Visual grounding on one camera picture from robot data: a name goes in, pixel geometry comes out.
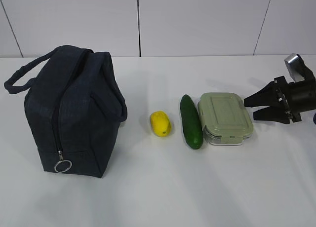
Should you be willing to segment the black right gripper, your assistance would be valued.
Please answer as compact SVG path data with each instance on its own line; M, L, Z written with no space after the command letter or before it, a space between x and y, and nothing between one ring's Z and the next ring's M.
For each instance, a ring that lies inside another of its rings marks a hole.
M302 121L301 113L316 109L316 78L288 83L284 76L244 99L244 106L269 106L253 112L256 121L290 124Z

